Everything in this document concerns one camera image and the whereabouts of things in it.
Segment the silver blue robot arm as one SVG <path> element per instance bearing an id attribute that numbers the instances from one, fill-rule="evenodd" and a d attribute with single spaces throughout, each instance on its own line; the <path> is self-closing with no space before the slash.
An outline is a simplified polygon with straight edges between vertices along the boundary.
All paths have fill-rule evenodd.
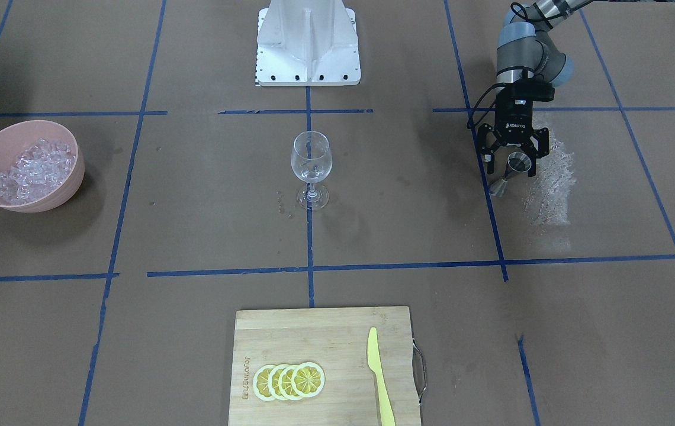
<path id="1" fill-rule="evenodd" d="M 477 151 L 486 172 L 494 173 L 494 157 L 502 147 L 516 147 L 532 164 L 527 173 L 535 177 L 536 162 L 549 155 L 549 129 L 533 127 L 535 102 L 551 102 L 555 89 L 570 80 L 575 65 L 560 51 L 549 32 L 589 1 L 514 2 L 504 17 L 498 35 L 496 83 L 492 108 L 494 123 L 475 121 Z"/>

